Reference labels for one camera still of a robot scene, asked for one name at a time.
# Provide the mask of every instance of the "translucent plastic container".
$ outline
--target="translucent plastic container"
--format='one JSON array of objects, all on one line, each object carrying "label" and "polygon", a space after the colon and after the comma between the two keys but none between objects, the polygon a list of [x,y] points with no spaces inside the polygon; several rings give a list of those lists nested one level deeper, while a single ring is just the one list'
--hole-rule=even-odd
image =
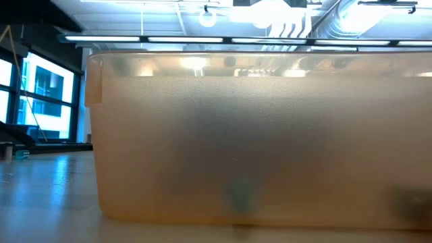
[{"label": "translucent plastic container", "polygon": [[145,222],[430,230],[431,61],[93,55],[100,206]]}]

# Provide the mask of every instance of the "ceiling pipe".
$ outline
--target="ceiling pipe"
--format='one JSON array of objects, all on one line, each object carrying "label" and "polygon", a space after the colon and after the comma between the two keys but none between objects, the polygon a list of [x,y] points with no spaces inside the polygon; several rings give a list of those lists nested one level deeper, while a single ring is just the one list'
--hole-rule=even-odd
[{"label": "ceiling pipe", "polygon": [[[330,11],[312,27],[310,38],[358,38],[379,23],[391,10],[389,6],[359,5],[360,0],[337,1]],[[310,51],[298,47],[296,51]]]}]

